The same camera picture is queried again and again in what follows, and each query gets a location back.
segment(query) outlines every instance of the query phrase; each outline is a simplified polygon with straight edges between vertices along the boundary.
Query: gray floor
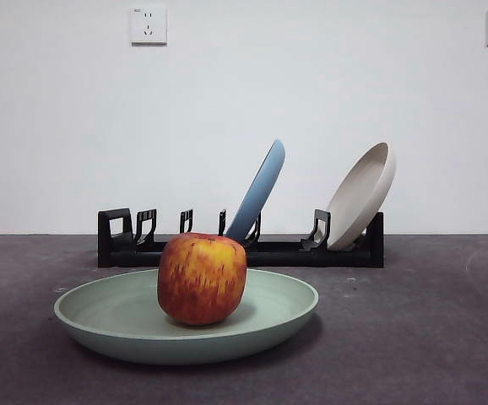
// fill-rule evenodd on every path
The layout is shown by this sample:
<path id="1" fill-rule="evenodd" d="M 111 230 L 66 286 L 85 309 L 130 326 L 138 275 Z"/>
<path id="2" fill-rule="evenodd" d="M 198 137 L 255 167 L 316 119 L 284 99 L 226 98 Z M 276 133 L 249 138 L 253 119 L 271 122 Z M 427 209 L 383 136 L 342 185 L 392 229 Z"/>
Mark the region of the gray floor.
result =
<path id="1" fill-rule="evenodd" d="M 52 305 L 96 267 L 95 236 L 0 236 L 0 404 L 488 404 L 488 235 L 396 235 L 385 268 L 263 267 L 320 294 L 292 339 L 191 367 L 76 344 Z"/>

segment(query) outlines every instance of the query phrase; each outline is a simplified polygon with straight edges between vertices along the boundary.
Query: black dish rack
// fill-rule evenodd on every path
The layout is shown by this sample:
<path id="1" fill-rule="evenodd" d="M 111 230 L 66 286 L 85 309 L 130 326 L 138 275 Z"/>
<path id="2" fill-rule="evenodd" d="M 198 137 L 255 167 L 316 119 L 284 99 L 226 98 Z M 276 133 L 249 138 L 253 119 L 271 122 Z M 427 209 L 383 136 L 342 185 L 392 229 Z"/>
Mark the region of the black dish rack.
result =
<path id="1" fill-rule="evenodd" d="M 226 211 L 220 212 L 218 235 L 225 231 Z M 173 235 L 155 235 L 157 210 L 137 213 L 137 228 L 133 235 L 129 208 L 98 212 L 98 267 L 157 267 L 167 241 Z M 122 233 L 111 234 L 112 220 L 122 219 Z M 366 231 L 344 251 L 330 251 L 327 240 L 330 213 L 316 209 L 313 229 L 304 238 L 299 235 L 261 236 L 261 214 L 252 232 L 242 243 L 249 267 L 383 267 L 383 214 L 376 213 Z M 150 231 L 143 235 L 143 224 L 151 221 Z M 324 223 L 325 235 L 315 241 L 319 222 Z M 192 231 L 193 210 L 180 214 L 180 233 Z"/>

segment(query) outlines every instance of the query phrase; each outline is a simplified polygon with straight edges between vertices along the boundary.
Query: white wall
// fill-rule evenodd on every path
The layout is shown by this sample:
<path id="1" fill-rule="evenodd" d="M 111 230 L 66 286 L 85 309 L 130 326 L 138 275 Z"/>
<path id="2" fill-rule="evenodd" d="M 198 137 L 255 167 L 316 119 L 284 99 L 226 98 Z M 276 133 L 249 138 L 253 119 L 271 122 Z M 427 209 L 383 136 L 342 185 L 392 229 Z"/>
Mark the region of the white wall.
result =
<path id="1" fill-rule="evenodd" d="M 0 0 L 0 233 L 95 233 L 158 208 L 229 220 L 280 138 L 263 232 L 307 232 L 355 161 L 391 143 L 388 233 L 488 233 L 488 1 Z"/>

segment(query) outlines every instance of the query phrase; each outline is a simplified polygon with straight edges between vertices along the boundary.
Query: plate rim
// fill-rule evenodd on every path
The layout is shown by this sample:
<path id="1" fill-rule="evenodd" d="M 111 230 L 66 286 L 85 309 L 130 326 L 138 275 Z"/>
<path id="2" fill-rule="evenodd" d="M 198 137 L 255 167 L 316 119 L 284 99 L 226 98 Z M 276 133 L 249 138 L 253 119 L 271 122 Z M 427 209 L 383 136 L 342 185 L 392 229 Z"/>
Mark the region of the plate rim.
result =
<path id="1" fill-rule="evenodd" d="M 289 318 L 283 320 L 282 322 L 278 322 L 274 325 L 267 326 L 267 327 L 259 327 L 257 329 L 252 329 L 252 330 L 243 331 L 243 332 L 225 332 L 225 333 L 210 333 L 210 334 L 204 334 L 204 335 L 165 336 L 165 337 L 156 336 L 156 335 L 139 335 L 139 334 L 130 334 L 130 333 L 102 331 L 100 329 L 96 329 L 94 327 L 87 327 L 85 325 L 81 325 L 80 323 L 72 321 L 71 319 L 66 317 L 60 311 L 60 304 L 69 295 L 73 294 L 75 291 L 78 291 L 80 289 L 87 288 L 91 284 L 100 283 L 100 282 L 106 281 L 110 278 L 118 278 L 118 277 L 129 276 L 130 274 L 139 274 L 139 273 L 148 273 L 148 272 L 153 273 L 153 272 L 157 272 L 157 271 L 159 271 L 158 268 L 152 268 L 152 269 L 148 269 L 148 270 L 139 270 L 139 271 L 130 272 L 130 273 L 115 274 L 113 276 L 99 278 L 97 280 L 89 281 L 88 283 L 80 284 L 80 285 L 70 289 L 66 293 L 62 294 L 60 297 L 58 297 L 58 299 L 55 301 L 55 303 L 53 305 L 53 311 L 54 311 L 55 315 L 57 316 L 58 320 L 60 322 L 62 322 L 63 324 L 70 326 L 70 327 L 73 327 L 75 329 L 78 329 L 81 332 L 93 333 L 95 335 L 104 336 L 107 338 L 124 338 L 124 339 L 133 339 L 133 340 L 144 340 L 144 341 L 150 341 L 150 342 L 185 341 L 185 340 L 193 340 L 193 341 L 197 340 L 198 341 L 198 340 L 204 340 L 204 339 L 229 338 L 229 337 L 235 337 L 235 336 L 240 337 L 243 335 L 247 335 L 249 333 L 258 333 L 261 331 L 267 331 L 268 329 L 272 329 L 274 327 L 280 327 L 280 326 L 285 325 L 287 323 L 291 323 L 293 321 L 296 321 L 297 319 L 299 319 L 299 318 L 305 316 L 306 314 L 312 312 L 316 308 L 317 303 L 319 301 L 319 293 L 317 292 L 317 290 L 312 285 L 310 285 L 309 283 L 307 283 L 303 280 L 300 280 L 299 278 L 292 277 L 292 276 L 289 276 L 287 274 L 269 272 L 266 270 L 259 270 L 256 268 L 249 268 L 248 267 L 247 268 L 248 272 L 252 271 L 253 273 L 266 273 L 269 275 L 274 275 L 275 277 L 288 278 L 288 279 L 291 279 L 293 282 L 297 282 L 299 284 L 304 285 L 305 287 L 310 289 L 310 291 L 313 294 L 312 303 L 310 305 L 308 305 L 305 309 L 299 311 L 296 315 L 289 317 Z"/>

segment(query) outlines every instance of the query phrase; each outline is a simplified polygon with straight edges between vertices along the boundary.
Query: beige plate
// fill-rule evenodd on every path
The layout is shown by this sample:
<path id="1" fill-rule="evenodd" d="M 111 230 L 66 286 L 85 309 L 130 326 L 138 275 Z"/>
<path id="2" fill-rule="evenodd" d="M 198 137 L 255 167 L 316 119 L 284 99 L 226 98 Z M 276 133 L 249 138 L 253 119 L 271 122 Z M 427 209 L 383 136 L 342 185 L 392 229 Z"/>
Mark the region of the beige plate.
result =
<path id="1" fill-rule="evenodd" d="M 68 333 L 115 359 L 191 365 L 237 359 L 295 334 L 310 318 L 317 291 L 283 274 L 248 269 L 238 308 L 224 321 L 187 327 L 158 305 L 157 270 L 126 273 L 81 285 L 54 305 Z"/>

